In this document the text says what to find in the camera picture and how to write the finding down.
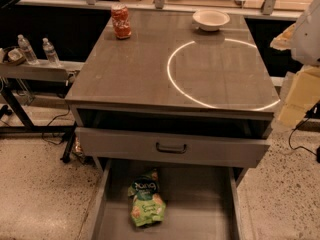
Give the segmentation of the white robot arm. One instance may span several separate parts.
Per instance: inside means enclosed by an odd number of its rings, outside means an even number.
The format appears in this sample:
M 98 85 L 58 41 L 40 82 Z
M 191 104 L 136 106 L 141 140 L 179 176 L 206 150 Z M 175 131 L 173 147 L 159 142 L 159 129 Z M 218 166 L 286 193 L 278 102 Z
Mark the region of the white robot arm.
M 320 0 L 313 0 L 270 46 L 280 51 L 290 50 L 292 58 L 302 64 L 277 116 L 279 123 L 295 128 L 320 101 Z

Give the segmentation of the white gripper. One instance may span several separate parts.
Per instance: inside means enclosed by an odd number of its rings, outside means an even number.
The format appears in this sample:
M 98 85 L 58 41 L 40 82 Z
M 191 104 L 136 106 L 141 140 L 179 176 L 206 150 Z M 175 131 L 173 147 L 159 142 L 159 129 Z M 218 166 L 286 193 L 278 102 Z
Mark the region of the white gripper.
M 284 51 L 291 49 L 291 39 L 295 23 L 275 37 L 270 47 Z M 320 67 L 303 66 L 298 71 L 286 97 L 286 104 L 280 110 L 278 121 L 287 127 L 295 128 L 304 118 L 306 110 L 320 101 Z

